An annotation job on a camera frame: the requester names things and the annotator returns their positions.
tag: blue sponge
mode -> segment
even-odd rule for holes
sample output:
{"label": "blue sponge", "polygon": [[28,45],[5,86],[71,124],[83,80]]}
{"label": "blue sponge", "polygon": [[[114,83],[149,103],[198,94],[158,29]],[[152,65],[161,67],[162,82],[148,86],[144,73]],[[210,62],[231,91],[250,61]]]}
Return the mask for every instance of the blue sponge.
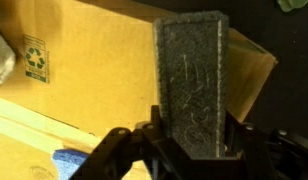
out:
{"label": "blue sponge", "polygon": [[53,154],[52,160],[58,169],[58,179],[68,180],[84,163],[87,157],[88,154],[75,150],[56,150]]}

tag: gray foam block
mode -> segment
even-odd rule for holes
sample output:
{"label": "gray foam block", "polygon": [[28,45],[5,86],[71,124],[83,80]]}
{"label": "gray foam block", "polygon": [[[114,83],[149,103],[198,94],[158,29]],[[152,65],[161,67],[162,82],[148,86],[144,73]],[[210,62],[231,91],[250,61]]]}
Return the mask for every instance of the gray foam block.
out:
{"label": "gray foam block", "polygon": [[227,36],[218,11],[154,22],[164,131],[192,159],[224,153]]}

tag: black clamp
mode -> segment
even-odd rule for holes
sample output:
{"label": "black clamp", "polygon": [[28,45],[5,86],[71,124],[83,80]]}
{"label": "black clamp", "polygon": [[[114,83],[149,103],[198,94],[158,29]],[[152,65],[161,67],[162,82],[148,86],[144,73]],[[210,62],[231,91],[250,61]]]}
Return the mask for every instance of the black clamp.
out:
{"label": "black clamp", "polygon": [[308,180],[308,140],[299,135],[283,130],[267,135],[227,113],[225,143],[223,158],[190,159],[162,132],[158,106],[153,106],[150,123],[133,132],[111,130],[71,179],[119,180],[142,160],[153,180]]}

